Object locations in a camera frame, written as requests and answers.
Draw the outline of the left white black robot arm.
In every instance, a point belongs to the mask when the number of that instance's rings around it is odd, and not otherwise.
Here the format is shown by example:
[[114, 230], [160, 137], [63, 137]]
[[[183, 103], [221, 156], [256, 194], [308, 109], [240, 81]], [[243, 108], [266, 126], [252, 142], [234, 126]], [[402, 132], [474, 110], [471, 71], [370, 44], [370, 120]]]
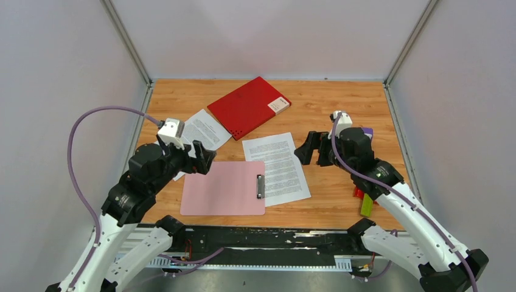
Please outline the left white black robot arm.
[[120, 247], [136, 229], [157, 194], [179, 172], [208, 173], [217, 153], [200, 141], [176, 148], [173, 143], [144, 144], [128, 161], [128, 170], [108, 192], [89, 242], [72, 271], [47, 291], [122, 291], [153, 258], [186, 245], [183, 224], [170, 215], [158, 220], [150, 237], [119, 261]]

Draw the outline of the purple stapler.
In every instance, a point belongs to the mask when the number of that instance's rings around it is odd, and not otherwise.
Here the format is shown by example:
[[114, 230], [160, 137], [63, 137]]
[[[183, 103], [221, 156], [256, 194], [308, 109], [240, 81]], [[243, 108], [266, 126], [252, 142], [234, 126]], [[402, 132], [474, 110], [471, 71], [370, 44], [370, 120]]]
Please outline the purple stapler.
[[366, 127], [363, 127], [362, 128], [364, 134], [370, 139], [372, 140], [373, 137], [374, 137], [374, 130], [372, 128], [366, 128]]

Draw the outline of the aluminium corner post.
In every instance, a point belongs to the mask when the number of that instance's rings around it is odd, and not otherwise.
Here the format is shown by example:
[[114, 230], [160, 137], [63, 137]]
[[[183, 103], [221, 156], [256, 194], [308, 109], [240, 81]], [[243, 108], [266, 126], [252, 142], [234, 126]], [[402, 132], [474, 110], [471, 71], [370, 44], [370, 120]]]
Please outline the aluminium corner post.
[[423, 12], [421, 13], [415, 26], [413, 27], [409, 37], [405, 41], [405, 44], [403, 45], [402, 50], [398, 54], [398, 57], [396, 58], [389, 74], [384, 79], [383, 84], [386, 88], [390, 87], [391, 84], [393, 83], [393, 81], [396, 78], [398, 72], [400, 71], [402, 65], [404, 64], [406, 58], [409, 56], [412, 47], [415, 45], [419, 35], [422, 33], [428, 20], [431, 18], [433, 11], [435, 10], [436, 6], [439, 3], [440, 3], [440, 0], [430, 0], [427, 2]]
[[148, 87], [151, 87], [153, 84], [153, 79], [151, 78], [150, 74], [145, 68], [144, 62], [139, 56], [137, 49], [134, 43], [132, 42], [132, 39], [129, 36], [129, 33], [122, 21], [122, 18], [119, 16], [117, 8], [114, 5], [114, 2], [112, 0], [100, 0], [100, 3], [103, 5], [103, 8], [107, 16], [109, 17], [110, 21], [112, 22], [115, 31], [122, 40], [130, 58], [132, 59], [134, 65], [136, 66], [136, 69], [138, 70], [139, 75], [143, 79], [144, 83]]

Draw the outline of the red folder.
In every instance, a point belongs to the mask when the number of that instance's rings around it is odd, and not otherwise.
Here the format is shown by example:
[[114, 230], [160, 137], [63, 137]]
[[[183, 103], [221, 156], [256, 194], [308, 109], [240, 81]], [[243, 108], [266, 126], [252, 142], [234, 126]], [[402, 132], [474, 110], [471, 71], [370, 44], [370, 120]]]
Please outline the red folder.
[[282, 93], [256, 77], [207, 108], [237, 141], [290, 106], [291, 101]]

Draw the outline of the green toy block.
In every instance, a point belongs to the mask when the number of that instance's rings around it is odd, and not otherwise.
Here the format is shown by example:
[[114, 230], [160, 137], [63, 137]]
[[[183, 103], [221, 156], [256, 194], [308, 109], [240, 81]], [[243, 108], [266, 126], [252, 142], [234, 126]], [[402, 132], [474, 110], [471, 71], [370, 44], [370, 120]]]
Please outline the green toy block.
[[372, 215], [373, 207], [374, 200], [372, 200], [371, 197], [365, 193], [361, 202], [360, 215], [362, 217], [370, 217]]

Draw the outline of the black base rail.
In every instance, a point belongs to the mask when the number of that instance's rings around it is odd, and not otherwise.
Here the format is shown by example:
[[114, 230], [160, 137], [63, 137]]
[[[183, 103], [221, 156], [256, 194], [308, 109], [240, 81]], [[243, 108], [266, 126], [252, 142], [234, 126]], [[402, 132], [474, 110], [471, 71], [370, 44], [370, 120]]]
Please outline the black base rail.
[[147, 267], [186, 271], [219, 248], [203, 269], [348, 272], [385, 258], [367, 251], [345, 230], [186, 226]]

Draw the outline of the printed paper sheet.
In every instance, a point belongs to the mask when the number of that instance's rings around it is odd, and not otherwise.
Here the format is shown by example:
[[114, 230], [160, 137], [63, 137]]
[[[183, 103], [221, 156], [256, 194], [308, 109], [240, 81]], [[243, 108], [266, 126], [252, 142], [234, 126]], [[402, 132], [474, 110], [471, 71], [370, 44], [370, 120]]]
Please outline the printed paper sheet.
[[[160, 120], [158, 122], [158, 130], [161, 127], [162, 122], [165, 120]], [[230, 138], [229, 132], [203, 109], [187, 119], [184, 123], [185, 127], [181, 140], [184, 143], [184, 149], [186, 149], [187, 145], [191, 146], [191, 149], [189, 150], [191, 157], [195, 156], [195, 150], [192, 143], [194, 140], [201, 141], [206, 149], [216, 151]], [[163, 146], [165, 146], [164, 143], [159, 141], [159, 137], [157, 137], [157, 135], [156, 138], [158, 139], [156, 143], [163, 150]], [[170, 179], [174, 181], [185, 174], [188, 173], [179, 172], [179, 174], [173, 176], [171, 172], [169, 172]]]
[[265, 164], [266, 207], [311, 198], [290, 132], [242, 142], [246, 161]]

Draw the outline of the pink clipboard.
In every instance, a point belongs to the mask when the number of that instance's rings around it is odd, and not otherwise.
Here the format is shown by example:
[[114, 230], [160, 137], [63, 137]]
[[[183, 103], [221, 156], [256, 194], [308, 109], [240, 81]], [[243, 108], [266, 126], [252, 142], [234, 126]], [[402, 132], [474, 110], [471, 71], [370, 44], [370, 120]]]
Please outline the pink clipboard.
[[183, 216], [245, 216], [265, 214], [257, 197], [262, 161], [213, 162], [205, 175], [184, 176], [180, 214]]

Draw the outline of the red toy block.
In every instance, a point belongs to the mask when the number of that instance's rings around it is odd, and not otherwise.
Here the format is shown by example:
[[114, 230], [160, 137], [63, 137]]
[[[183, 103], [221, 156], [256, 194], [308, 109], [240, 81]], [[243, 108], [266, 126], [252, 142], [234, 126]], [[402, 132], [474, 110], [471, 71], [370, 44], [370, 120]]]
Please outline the red toy block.
[[372, 202], [374, 205], [378, 205], [378, 202], [373, 200], [368, 194], [364, 193], [358, 187], [354, 188], [353, 197], [358, 198], [361, 202], [366, 200]]

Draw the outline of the left aluminium corner post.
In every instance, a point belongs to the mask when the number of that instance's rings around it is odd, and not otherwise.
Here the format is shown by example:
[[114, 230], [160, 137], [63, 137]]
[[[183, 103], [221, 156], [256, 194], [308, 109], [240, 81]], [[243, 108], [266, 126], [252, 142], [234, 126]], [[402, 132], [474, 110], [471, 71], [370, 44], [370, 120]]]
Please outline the left aluminium corner post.
[[114, 2], [112, 0], [100, 0], [100, 3], [103, 5], [103, 8], [107, 16], [109, 17], [110, 21], [112, 22], [115, 31], [122, 40], [130, 58], [132, 59], [134, 65], [136, 66], [136, 69], [138, 70], [139, 75], [143, 79], [144, 83], [148, 87], [151, 87], [153, 84], [153, 79], [151, 78], [150, 74], [145, 68], [144, 62], [139, 56], [137, 49], [134, 43], [132, 42], [132, 39], [129, 36], [129, 33], [122, 21], [122, 18], [119, 16], [117, 8], [114, 5]]

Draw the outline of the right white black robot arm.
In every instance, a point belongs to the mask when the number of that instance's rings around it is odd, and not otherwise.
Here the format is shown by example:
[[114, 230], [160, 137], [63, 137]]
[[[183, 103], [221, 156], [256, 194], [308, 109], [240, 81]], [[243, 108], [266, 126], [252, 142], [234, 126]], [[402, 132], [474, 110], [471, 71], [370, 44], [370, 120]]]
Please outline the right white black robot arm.
[[335, 165], [348, 173], [356, 188], [376, 201], [405, 228], [417, 246], [411, 246], [362, 218], [347, 231], [349, 249], [376, 252], [409, 271], [424, 291], [478, 291], [477, 281], [489, 259], [481, 249], [469, 249], [447, 232], [421, 205], [403, 176], [388, 162], [375, 157], [371, 139], [361, 128], [339, 135], [311, 131], [294, 151], [308, 165], [314, 151], [317, 165]]

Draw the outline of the right aluminium corner post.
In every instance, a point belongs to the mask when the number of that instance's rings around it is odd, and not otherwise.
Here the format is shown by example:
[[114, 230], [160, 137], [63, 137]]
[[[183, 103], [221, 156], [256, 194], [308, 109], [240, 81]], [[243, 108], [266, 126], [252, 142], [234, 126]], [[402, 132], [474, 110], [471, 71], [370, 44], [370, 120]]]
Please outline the right aluminium corner post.
[[409, 37], [405, 41], [405, 44], [403, 45], [402, 50], [398, 54], [398, 57], [396, 58], [389, 74], [384, 79], [383, 84], [386, 88], [390, 87], [391, 84], [393, 83], [393, 81], [396, 78], [398, 72], [400, 71], [402, 65], [404, 64], [406, 58], [409, 56], [412, 47], [415, 45], [419, 35], [422, 33], [428, 20], [431, 18], [433, 11], [435, 10], [436, 6], [439, 3], [440, 3], [440, 0], [430, 0], [427, 2], [423, 12], [421, 13], [415, 26], [413, 27]]

